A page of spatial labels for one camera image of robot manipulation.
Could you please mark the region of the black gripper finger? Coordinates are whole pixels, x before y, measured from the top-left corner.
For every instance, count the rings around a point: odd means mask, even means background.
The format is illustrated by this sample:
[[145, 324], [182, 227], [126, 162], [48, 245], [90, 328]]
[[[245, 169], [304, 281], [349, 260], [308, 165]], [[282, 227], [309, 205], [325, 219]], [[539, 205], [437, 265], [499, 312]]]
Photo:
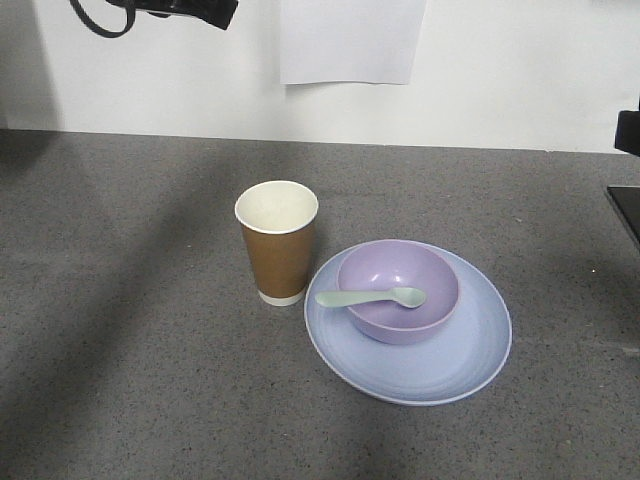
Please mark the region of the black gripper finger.
[[631, 155], [640, 155], [640, 113], [634, 110], [621, 110], [618, 113], [614, 148]]

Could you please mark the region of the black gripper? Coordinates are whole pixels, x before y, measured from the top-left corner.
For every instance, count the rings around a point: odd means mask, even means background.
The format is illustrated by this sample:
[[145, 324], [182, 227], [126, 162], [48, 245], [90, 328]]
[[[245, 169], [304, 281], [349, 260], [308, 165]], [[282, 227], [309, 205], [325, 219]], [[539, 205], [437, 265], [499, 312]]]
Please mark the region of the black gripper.
[[227, 30], [238, 7], [237, 0], [107, 0], [113, 6], [131, 7], [160, 16], [196, 16], [206, 23]]

